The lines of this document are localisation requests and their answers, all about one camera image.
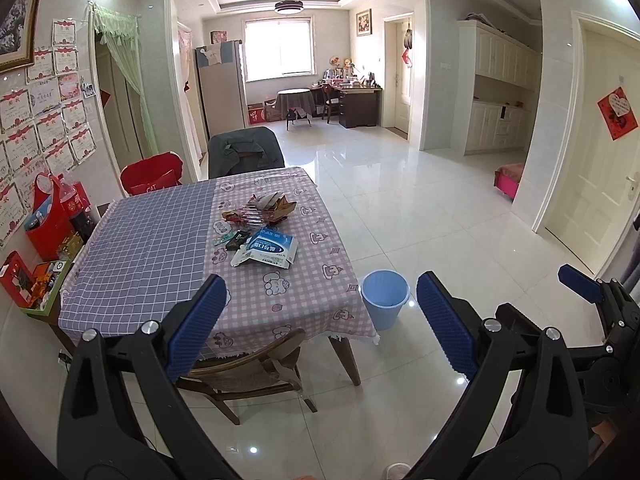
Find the grey covered chair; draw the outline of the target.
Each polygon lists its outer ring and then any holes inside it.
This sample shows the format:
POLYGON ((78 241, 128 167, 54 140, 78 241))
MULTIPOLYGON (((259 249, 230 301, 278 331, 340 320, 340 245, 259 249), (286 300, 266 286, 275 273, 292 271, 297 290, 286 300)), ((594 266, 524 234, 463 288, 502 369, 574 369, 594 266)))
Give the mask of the grey covered chair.
POLYGON ((267 127, 221 133, 208 141, 209 179, 284 167, 277 136, 267 127))

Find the framed picture wall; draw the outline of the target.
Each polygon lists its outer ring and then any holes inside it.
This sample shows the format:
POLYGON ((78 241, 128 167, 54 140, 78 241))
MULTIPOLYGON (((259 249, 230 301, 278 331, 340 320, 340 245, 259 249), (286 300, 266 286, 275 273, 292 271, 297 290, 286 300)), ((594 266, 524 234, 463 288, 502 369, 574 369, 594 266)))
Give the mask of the framed picture wall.
POLYGON ((40 0, 15 0, 1 24, 0 73, 35 63, 35 31, 40 0))
POLYGON ((370 36, 372 34, 372 10, 367 9, 355 15, 356 36, 370 36))

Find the pink small stool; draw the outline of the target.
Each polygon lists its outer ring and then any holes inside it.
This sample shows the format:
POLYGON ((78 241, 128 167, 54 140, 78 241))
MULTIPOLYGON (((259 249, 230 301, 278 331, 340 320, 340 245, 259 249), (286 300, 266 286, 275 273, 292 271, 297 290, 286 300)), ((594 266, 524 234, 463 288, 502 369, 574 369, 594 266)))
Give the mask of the pink small stool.
POLYGON ((510 200, 514 200, 518 194, 523 171, 524 164, 522 162, 500 166, 495 171, 494 187, 508 196, 510 200))

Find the red gift bag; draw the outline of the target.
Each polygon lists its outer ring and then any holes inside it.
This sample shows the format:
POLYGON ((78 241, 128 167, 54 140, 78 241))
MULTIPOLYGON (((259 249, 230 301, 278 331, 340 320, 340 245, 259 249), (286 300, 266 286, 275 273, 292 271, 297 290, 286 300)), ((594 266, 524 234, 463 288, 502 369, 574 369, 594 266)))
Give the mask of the red gift bag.
POLYGON ((60 200, 58 174, 40 172, 34 180, 32 214, 25 220, 27 238, 42 260, 54 260, 66 237, 75 233, 60 200))

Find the red door decoration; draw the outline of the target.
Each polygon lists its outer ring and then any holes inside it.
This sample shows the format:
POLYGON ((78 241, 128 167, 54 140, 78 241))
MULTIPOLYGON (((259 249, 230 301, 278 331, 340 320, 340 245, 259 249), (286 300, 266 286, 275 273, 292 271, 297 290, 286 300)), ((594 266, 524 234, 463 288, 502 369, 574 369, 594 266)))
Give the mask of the red door decoration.
POLYGON ((600 99, 598 107, 613 141, 626 136, 639 127, 622 87, 616 88, 600 99))

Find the wooden table leg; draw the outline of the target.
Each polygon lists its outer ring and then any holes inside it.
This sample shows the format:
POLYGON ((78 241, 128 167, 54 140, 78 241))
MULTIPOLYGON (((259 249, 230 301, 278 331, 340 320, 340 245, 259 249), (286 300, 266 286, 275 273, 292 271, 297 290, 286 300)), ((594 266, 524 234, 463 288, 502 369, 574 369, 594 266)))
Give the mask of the wooden table leg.
POLYGON ((335 352, 337 359, 340 360, 342 367, 348 375, 352 384, 356 387, 361 385, 360 373, 358 365, 352 352, 352 345, 348 338, 329 337, 329 343, 335 352))

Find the window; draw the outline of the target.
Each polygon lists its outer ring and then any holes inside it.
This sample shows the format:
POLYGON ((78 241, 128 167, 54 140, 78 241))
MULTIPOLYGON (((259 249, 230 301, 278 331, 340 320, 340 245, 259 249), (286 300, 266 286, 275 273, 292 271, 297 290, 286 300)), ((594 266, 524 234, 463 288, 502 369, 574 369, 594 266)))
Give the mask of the window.
POLYGON ((249 81, 312 75, 312 18, 267 18, 244 24, 244 58, 249 81))

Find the green door curtain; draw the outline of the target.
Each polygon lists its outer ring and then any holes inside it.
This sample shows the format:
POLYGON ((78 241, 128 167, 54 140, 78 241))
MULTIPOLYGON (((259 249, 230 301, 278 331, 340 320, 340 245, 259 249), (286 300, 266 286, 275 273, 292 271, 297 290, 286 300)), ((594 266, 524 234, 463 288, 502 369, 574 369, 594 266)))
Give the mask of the green door curtain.
POLYGON ((157 155, 157 138, 142 80, 138 18, 107 9, 97 3, 90 3, 89 9, 94 31, 102 35, 102 44, 106 45, 122 76, 139 97, 146 143, 149 145, 151 154, 157 155))

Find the silver refrigerator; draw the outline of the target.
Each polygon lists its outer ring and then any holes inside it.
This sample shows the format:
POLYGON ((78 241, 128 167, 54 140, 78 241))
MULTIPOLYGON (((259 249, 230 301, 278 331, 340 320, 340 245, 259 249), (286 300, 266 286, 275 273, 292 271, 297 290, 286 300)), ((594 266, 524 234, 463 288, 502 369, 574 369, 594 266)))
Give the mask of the silver refrigerator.
POLYGON ((248 127, 241 40, 194 49, 207 137, 248 127))

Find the white door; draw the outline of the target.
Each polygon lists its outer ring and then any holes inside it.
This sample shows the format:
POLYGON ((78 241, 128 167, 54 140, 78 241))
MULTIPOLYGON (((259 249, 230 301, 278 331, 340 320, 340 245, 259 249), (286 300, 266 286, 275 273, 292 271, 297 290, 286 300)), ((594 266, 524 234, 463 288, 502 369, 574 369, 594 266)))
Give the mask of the white door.
POLYGON ((639 125, 639 43, 584 31, 584 84, 547 229, 591 272, 612 254, 639 193, 639 127, 613 141, 598 102, 622 87, 639 125))

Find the red open box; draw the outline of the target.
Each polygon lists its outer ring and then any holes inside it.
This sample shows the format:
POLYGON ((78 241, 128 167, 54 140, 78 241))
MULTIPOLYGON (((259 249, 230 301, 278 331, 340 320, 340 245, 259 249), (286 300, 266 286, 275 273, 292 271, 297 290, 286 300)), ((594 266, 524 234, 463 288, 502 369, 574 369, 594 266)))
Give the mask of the red open box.
POLYGON ((0 271, 0 282, 17 307, 29 309, 34 303, 32 286, 34 277, 15 250, 6 256, 0 271))

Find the framed picture far wall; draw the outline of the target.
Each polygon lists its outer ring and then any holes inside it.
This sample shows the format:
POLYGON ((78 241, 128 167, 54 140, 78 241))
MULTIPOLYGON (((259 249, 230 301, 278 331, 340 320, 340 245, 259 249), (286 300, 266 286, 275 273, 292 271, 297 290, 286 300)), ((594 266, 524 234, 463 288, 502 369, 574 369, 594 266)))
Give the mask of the framed picture far wall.
POLYGON ((367 9, 355 15, 356 36, 370 36, 372 34, 372 10, 367 9))

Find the ceiling fan lamp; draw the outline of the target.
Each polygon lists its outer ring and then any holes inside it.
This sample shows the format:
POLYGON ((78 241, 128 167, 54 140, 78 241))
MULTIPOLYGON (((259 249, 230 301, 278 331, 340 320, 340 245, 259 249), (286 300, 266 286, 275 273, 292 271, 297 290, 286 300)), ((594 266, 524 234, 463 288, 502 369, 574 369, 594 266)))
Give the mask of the ceiling fan lamp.
POLYGON ((303 12, 304 4, 302 0, 281 0, 274 4, 274 10, 281 15, 299 14, 303 12))

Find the white wall cabinet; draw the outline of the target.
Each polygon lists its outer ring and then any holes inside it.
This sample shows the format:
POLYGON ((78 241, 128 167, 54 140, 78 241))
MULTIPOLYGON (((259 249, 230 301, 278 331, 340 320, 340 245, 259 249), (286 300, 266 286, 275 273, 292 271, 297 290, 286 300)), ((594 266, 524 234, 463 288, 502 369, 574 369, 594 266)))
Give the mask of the white wall cabinet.
POLYGON ((461 155, 526 151, 537 111, 541 54, 477 20, 458 26, 452 148, 461 155))

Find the dark wooden desk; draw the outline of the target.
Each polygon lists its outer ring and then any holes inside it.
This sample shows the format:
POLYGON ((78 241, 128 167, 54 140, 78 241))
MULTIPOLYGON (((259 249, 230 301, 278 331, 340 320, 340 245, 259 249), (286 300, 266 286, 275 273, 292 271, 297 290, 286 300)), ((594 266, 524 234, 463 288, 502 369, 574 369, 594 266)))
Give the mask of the dark wooden desk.
POLYGON ((344 128, 375 127, 380 122, 382 89, 340 88, 322 84, 311 88, 320 117, 336 119, 344 128))

